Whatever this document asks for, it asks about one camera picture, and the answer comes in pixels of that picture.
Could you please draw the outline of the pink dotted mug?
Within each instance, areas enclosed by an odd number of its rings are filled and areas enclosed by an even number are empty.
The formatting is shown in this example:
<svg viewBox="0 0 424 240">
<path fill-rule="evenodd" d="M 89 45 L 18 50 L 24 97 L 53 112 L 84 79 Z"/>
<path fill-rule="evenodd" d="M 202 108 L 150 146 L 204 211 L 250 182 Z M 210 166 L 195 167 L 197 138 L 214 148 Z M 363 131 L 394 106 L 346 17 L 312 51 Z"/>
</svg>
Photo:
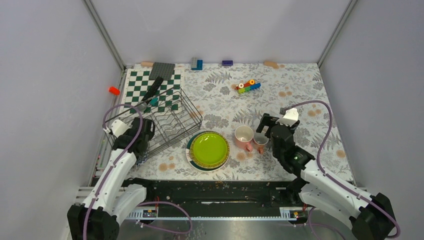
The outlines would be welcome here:
<svg viewBox="0 0 424 240">
<path fill-rule="evenodd" d="M 257 150 L 259 154 L 265 152 L 265 147 L 269 142 L 269 138 L 265 136 L 264 133 L 255 132 L 253 136 L 253 148 Z"/>
</svg>

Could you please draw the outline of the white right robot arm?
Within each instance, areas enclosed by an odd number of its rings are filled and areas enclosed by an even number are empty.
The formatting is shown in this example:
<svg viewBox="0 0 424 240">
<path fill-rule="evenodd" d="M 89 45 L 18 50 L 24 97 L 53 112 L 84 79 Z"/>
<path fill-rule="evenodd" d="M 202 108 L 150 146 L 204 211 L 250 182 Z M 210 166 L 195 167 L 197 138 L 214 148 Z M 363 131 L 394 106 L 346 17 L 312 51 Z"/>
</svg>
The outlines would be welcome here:
<svg viewBox="0 0 424 240">
<path fill-rule="evenodd" d="M 296 179 L 289 185 L 287 201 L 293 206 L 302 203 L 317 207 L 344 223 L 358 240 L 385 240 L 396 228 L 396 217 L 389 198 L 375 195 L 339 178 L 319 166 L 318 160 L 294 141 L 299 120 L 262 115 L 257 133 L 268 127 L 265 136 L 271 142 L 274 158 Z"/>
</svg>

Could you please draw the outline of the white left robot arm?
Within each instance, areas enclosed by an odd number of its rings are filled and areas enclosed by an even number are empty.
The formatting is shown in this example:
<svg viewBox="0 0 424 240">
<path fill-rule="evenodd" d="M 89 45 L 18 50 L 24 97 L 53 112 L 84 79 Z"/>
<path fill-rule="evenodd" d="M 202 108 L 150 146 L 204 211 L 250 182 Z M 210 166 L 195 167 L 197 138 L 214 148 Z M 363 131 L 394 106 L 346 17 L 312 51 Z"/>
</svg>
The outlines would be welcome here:
<svg viewBox="0 0 424 240">
<path fill-rule="evenodd" d="M 115 240 L 120 225 L 139 203 L 148 206 L 154 202 L 154 190 L 141 184 L 130 184 L 121 196 L 118 192 L 129 170 L 147 153 L 155 130 L 155 123 L 142 117 L 131 123 L 114 120 L 104 128 L 115 138 L 110 158 L 88 196 L 67 212 L 71 239 Z"/>
</svg>

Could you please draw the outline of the black wire dish rack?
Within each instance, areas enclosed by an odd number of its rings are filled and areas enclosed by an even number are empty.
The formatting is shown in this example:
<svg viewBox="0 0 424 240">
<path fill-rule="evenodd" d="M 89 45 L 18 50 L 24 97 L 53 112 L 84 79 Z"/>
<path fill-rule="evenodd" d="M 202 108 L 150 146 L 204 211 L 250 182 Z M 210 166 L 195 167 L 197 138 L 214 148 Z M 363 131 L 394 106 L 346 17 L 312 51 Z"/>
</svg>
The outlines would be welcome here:
<svg viewBox="0 0 424 240">
<path fill-rule="evenodd" d="M 153 98 L 155 98 L 155 96 L 148 99 L 145 103 L 148 105 Z M 203 119 L 199 115 L 199 111 L 183 90 L 181 90 L 181 103 L 182 110 L 180 112 L 167 110 L 166 112 L 156 113 L 145 113 L 145 111 L 141 112 L 137 109 L 138 104 L 131 105 L 121 103 L 113 107 L 114 110 L 118 110 L 118 114 L 112 116 L 111 110 L 106 112 L 103 118 L 102 127 L 109 127 L 114 120 L 121 120 L 129 125 L 129 127 L 131 127 L 131 122 L 134 118 L 152 120 L 155 123 L 155 133 L 154 137 L 149 141 L 149 147 L 147 150 L 148 160 L 149 158 L 162 153 L 166 148 L 180 143 L 190 134 L 193 134 L 200 129 Z M 136 140 L 138 134 L 139 131 L 130 144 Z M 113 150 L 113 145 L 117 137 L 109 134 L 106 135 Z"/>
</svg>

